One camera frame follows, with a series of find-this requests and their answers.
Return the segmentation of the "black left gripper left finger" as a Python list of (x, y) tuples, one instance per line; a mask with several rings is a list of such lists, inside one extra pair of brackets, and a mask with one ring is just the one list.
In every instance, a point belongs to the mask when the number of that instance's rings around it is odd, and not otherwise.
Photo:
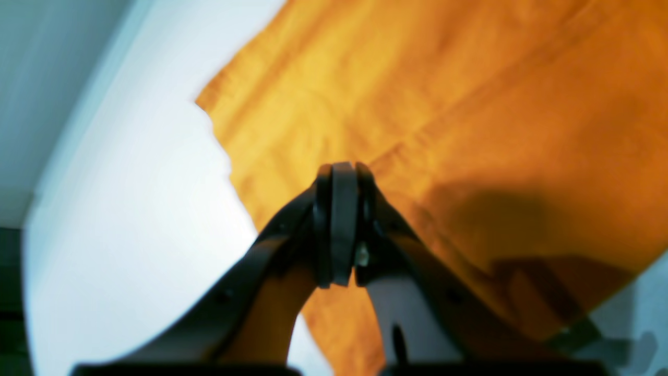
[(297, 375), (294, 324), (317, 288), (347, 286), (355, 264), (358, 171), (325, 164), (186, 314), (128, 355), (73, 375)]

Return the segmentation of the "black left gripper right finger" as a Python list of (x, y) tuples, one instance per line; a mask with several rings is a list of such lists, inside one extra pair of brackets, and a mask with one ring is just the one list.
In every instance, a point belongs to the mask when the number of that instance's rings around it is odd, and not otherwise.
[(377, 317), (382, 375), (606, 375), (504, 323), (433, 255), (381, 194), (365, 164), (357, 171), (355, 278)]

